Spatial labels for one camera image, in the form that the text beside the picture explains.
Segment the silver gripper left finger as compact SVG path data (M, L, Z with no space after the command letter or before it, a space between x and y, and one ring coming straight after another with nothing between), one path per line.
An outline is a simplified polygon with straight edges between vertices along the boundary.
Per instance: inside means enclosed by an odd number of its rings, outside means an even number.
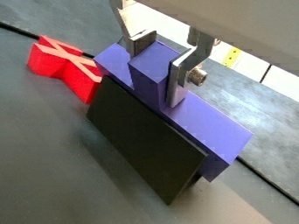
M156 39L149 25L149 10L136 0L107 0L125 41L125 50L134 57Z

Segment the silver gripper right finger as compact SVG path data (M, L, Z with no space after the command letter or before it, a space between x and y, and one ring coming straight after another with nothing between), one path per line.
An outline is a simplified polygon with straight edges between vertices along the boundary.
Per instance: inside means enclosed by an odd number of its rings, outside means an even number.
M200 86L206 73L200 70L200 63L210 56L214 38L190 27L186 43L192 46L170 62L168 67L168 83L165 104L173 108L185 98L186 87Z

